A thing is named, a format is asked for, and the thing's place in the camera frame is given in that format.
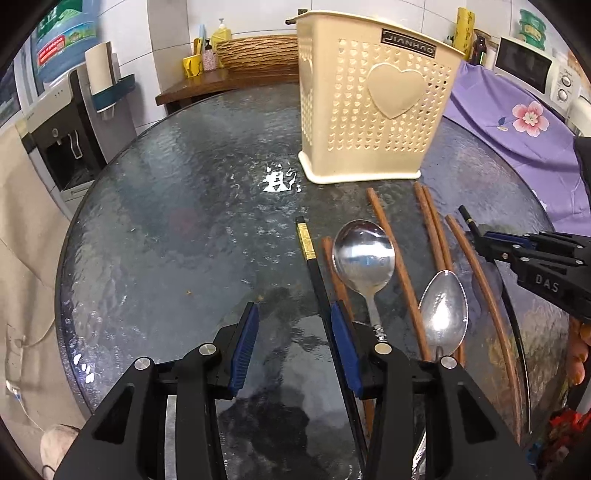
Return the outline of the right hand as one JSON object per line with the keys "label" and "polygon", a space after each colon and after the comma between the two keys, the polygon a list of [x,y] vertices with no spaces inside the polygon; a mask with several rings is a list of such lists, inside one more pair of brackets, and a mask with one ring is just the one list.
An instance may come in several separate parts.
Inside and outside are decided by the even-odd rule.
{"label": "right hand", "polygon": [[566,368],[567,378],[572,386],[581,384],[585,378],[584,363],[589,355],[590,340],[590,325],[570,317]]}

